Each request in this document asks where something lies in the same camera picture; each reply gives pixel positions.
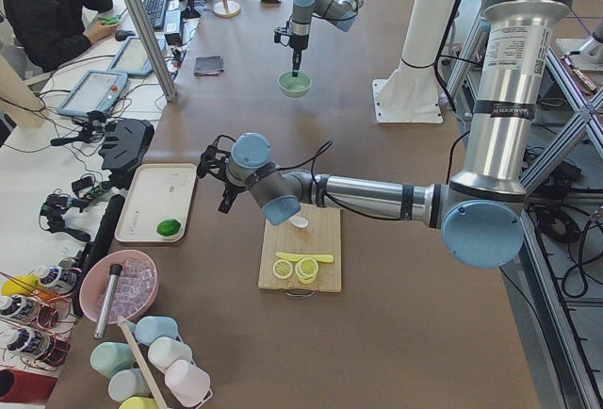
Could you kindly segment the far teach pendant tablet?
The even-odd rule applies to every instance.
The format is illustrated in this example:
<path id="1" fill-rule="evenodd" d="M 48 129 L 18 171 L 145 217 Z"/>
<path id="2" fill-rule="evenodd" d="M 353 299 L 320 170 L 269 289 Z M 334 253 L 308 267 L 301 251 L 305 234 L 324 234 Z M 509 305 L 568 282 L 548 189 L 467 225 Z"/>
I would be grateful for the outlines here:
<path id="1" fill-rule="evenodd" d="M 146 77 L 153 70 L 142 40 L 135 36 L 127 37 L 123 41 L 120 51 L 112 59 L 107 69 L 135 78 Z"/>

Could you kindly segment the black headset device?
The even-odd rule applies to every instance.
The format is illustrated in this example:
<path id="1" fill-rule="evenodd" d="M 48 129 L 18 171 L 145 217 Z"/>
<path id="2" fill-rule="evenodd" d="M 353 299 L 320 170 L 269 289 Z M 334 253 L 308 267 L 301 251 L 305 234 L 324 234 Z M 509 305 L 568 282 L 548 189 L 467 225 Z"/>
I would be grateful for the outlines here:
<path id="1" fill-rule="evenodd" d="M 103 158 L 102 169 L 110 171 L 113 187 L 130 188 L 154 134 L 154 126 L 146 120 L 121 119 L 106 125 L 105 140 L 98 154 Z"/>

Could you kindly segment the green lime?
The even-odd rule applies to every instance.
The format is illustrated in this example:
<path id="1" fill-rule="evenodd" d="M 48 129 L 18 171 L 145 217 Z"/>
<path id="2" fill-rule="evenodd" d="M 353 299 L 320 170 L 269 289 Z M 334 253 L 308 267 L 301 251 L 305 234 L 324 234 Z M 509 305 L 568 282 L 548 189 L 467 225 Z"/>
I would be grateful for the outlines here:
<path id="1" fill-rule="evenodd" d="M 177 219 L 165 219 L 156 226 L 155 230 L 161 237 L 173 237 L 180 232 L 181 226 L 181 222 Z"/>

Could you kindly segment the silver metal muddler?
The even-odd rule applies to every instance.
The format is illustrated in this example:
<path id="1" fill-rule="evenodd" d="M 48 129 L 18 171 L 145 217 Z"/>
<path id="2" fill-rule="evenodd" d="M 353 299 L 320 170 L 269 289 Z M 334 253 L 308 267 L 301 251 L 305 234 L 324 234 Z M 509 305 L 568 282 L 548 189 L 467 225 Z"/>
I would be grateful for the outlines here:
<path id="1" fill-rule="evenodd" d="M 122 273 L 121 264 L 113 264 L 109 268 L 109 274 L 106 282 L 106 293 L 102 302 L 101 310 L 96 321 L 93 338 L 100 340 L 105 336 L 107 323 L 110 316 L 111 307 L 114 301 L 118 282 Z"/>

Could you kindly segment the yellow plastic knife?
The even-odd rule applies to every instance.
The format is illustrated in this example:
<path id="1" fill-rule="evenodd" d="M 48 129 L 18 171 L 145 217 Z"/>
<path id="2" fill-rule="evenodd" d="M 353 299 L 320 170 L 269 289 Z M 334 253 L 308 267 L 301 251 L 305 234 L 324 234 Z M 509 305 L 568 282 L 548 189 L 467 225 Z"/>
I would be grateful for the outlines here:
<path id="1" fill-rule="evenodd" d="M 286 259 L 292 263 L 297 263 L 305 258 L 312 258 L 318 263 L 333 263 L 334 256 L 332 254 L 293 254 L 277 252 L 275 254 L 279 259 Z"/>

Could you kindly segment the stacked lemon slices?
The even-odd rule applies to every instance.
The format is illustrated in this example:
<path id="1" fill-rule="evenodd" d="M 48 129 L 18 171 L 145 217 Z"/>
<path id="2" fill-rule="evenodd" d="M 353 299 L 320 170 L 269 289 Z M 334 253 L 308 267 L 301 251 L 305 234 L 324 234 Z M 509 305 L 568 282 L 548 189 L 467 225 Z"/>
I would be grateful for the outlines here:
<path id="1" fill-rule="evenodd" d="M 305 258 L 295 264 L 294 268 L 298 281 L 304 285 L 313 283 L 318 275 L 318 262 L 312 258 Z"/>

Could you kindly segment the cream serving tray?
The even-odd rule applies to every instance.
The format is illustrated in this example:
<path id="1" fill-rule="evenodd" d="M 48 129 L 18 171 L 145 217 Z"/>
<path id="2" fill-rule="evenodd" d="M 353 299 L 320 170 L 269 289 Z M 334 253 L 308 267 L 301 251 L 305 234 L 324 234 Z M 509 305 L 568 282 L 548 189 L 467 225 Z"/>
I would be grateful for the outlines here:
<path id="1" fill-rule="evenodd" d="M 128 190 L 114 238 L 121 243 L 170 243 L 180 240 L 187 228 L 187 216 L 197 181 L 191 163 L 151 163 L 135 172 Z M 155 230 L 165 219 L 181 222 L 180 232 L 161 237 Z"/>

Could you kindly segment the grey folded cloth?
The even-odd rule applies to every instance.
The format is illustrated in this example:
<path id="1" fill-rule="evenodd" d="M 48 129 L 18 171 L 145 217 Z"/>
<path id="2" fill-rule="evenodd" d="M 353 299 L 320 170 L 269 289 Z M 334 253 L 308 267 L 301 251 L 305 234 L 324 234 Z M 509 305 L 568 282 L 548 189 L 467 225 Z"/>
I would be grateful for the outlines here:
<path id="1" fill-rule="evenodd" d="M 195 76 L 217 75 L 224 71 L 223 58 L 221 56 L 196 57 L 193 74 Z"/>

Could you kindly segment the teach pendant tablet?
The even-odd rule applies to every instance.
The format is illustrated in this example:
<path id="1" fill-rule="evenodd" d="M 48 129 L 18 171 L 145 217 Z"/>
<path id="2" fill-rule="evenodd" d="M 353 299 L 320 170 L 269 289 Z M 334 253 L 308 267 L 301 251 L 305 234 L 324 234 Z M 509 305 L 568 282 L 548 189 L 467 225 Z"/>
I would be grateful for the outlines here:
<path id="1" fill-rule="evenodd" d="M 86 118 L 92 111 L 107 114 L 128 82 L 128 75 L 115 71 L 88 71 L 57 108 L 57 114 Z"/>
<path id="2" fill-rule="evenodd" d="M 142 40 L 135 36 L 127 37 L 123 41 L 120 51 L 112 59 L 107 69 L 135 78 L 146 77 L 153 70 Z"/>

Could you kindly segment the pink cup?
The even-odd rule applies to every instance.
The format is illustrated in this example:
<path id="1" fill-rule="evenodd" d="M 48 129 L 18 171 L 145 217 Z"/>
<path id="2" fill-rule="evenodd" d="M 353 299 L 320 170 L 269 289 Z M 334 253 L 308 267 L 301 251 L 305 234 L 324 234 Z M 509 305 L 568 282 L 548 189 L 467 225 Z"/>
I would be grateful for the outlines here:
<path id="1" fill-rule="evenodd" d="M 184 359 L 168 367 L 164 381 L 173 396 L 187 408 L 201 404 L 210 392 L 209 374 Z"/>

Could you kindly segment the person in black shirt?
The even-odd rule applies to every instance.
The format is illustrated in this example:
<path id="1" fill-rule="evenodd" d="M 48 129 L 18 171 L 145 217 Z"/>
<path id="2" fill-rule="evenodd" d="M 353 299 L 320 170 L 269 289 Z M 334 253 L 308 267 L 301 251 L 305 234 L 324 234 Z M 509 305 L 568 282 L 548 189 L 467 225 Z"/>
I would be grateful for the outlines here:
<path id="1" fill-rule="evenodd" d="M 46 72 L 82 55 L 117 31 L 104 21 L 86 28 L 82 9 L 106 12 L 112 0 L 3 0 L 6 17 L 29 60 Z"/>

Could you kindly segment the light blue cup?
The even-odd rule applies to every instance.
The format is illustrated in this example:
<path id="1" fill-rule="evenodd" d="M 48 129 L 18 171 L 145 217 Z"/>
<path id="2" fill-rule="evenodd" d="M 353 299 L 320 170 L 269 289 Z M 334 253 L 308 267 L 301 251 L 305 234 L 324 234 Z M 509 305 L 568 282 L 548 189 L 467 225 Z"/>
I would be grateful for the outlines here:
<path id="1" fill-rule="evenodd" d="M 176 339 L 179 335 L 175 319 L 164 316 L 147 316 L 138 321 L 135 328 L 135 338 L 138 343 L 150 346 L 162 336 Z"/>

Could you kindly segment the pink bowl of ice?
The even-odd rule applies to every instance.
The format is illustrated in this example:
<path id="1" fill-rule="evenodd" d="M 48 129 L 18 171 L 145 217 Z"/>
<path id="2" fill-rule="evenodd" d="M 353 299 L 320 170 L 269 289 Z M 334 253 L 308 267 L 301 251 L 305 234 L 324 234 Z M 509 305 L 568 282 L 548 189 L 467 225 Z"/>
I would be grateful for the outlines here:
<path id="1" fill-rule="evenodd" d="M 85 277 L 80 289 L 79 302 L 84 316 L 96 321 L 106 295 L 110 267 L 122 266 L 117 281 L 108 324 L 118 319 L 137 319 L 155 301 L 159 281 L 154 260 L 137 250 L 122 250 L 107 255 L 95 264 Z"/>

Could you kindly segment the bamboo cutting board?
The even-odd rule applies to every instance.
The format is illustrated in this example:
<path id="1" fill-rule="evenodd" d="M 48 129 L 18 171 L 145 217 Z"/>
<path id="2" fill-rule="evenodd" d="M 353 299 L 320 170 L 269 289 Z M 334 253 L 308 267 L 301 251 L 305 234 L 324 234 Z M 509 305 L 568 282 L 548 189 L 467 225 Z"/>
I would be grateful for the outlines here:
<path id="1" fill-rule="evenodd" d="M 271 290 L 342 290 L 341 211 L 304 205 L 300 217 L 308 225 L 291 221 L 265 223 L 257 286 Z"/>

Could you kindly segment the light green bowl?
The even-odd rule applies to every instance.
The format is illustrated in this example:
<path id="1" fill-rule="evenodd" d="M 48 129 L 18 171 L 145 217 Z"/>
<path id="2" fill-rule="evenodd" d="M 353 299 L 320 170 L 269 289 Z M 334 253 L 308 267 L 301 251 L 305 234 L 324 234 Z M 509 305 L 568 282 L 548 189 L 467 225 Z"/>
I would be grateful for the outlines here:
<path id="1" fill-rule="evenodd" d="M 278 78 L 278 86 L 282 94 L 290 98 L 303 97 L 312 87 L 312 79 L 308 74 L 298 72 L 282 73 Z"/>

